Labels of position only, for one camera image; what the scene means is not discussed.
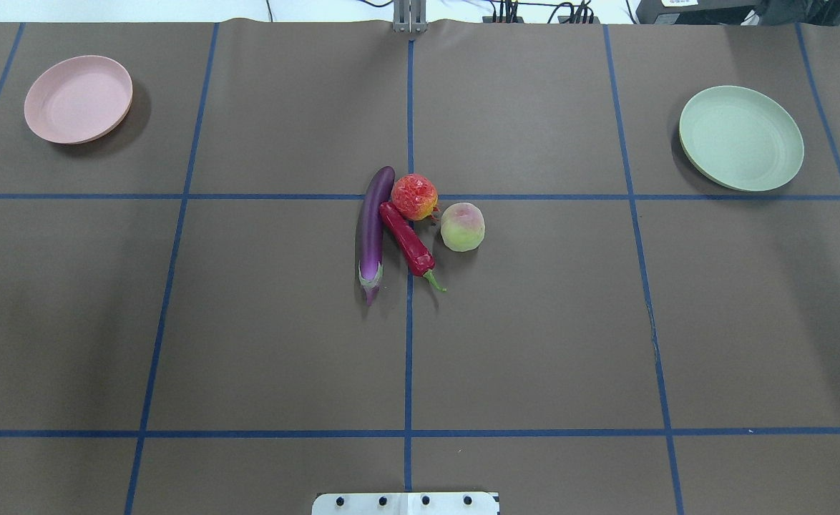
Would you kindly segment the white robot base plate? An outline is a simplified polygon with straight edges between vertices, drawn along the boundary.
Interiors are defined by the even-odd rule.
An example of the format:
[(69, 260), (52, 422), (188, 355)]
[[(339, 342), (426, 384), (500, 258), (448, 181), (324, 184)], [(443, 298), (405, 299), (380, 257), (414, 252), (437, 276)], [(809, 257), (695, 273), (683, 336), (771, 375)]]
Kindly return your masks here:
[(499, 514), (496, 493), (485, 491), (328, 493), (312, 514)]

